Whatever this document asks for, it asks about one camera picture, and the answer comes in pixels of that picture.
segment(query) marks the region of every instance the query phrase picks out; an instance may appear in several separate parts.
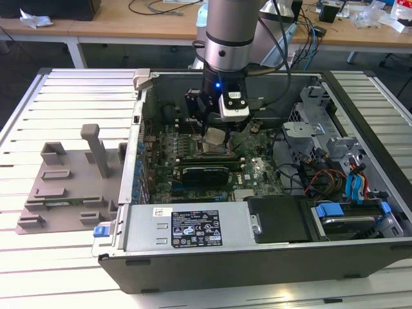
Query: tissue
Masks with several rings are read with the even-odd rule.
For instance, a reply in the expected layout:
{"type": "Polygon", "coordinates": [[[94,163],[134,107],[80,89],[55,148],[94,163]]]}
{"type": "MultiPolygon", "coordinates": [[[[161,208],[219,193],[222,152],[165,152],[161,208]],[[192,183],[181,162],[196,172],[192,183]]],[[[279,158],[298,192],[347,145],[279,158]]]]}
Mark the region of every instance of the tissue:
{"type": "Polygon", "coordinates": [[[20,13],[21,13],[20,21],[26,26],[29,26],[33,29],[36,29],[37,27],[51,26],[53,24],[52,21],[50,20],[50,17],[48,16],[30,15],[30,14],[23,12],[22,9],[20,9],[20,13]]]}

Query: white sticker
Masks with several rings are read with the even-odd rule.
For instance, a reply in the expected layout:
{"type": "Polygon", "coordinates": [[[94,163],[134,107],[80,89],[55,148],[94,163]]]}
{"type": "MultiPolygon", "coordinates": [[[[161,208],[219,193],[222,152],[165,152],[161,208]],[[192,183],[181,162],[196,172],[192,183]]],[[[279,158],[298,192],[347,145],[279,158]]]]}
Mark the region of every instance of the white sticker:
{"type": "Polygon", "coordinates": [[[153,209],[153,216],[154,217],[170,217],[172,215],[173,208],[154,208],[153,209]]]}
{"type": "Polygon", "coordinates": [[[229,92],[229,98],[241,98],[240,92],[229,92]]]}

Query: paper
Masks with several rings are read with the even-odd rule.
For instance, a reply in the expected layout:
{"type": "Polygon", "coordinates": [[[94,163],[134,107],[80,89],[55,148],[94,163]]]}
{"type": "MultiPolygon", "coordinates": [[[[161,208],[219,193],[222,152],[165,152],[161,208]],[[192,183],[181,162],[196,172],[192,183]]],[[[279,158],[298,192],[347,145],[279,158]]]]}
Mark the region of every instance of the paper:
{"type": "Polygon", "coordinates": [[[25,13],[22,9],[20,9],[20,14],[20,21],[33,29],[36,29],[37,27],[51,26],[53,24],[48,16],[30,15],[25,13]]]}
{"type": "Polygon", "coordinates": [[[393,16],[391,14],[388,14],[388,13],[383,14],[379,18],[378,23],[390,26],[399,33],[402,33],[405,29],[405,26],[403,24],[398,22],[395,18],[393,18],[393,16]]]}

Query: plastic bag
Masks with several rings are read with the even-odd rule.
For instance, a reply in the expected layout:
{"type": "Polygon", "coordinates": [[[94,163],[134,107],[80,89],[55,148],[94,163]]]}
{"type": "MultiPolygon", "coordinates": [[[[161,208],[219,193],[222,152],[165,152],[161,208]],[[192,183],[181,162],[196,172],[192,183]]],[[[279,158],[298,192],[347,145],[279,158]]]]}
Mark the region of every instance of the plastic bag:
{"type": "Polygon", "coordinates": [[[379,4],[373,0],[363,11],[356,12],[350,17],[352,24],[356,28],[366,28],[375,26],[380,28],[378,20],[385,12],[379,8],[379,4]]]}

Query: motherboard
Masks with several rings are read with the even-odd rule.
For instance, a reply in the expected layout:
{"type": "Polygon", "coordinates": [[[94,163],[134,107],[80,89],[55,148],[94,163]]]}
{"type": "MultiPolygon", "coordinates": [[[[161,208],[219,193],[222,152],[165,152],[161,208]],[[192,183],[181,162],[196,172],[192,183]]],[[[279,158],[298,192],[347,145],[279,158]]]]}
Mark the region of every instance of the motherboard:
{"type": "Polygon", "coordinates": [[[212,145],[202,140],[196,124],[189,128],[150,122],[145,126],[137,162],[146,181],[132,194],[136,202],[241,201],[247,196],[283,194],[268,155],[273,130],[259,130],[251,123],[226,144],[212,145]],[[143,197],[140,191],[146,191],[143,197]]]}

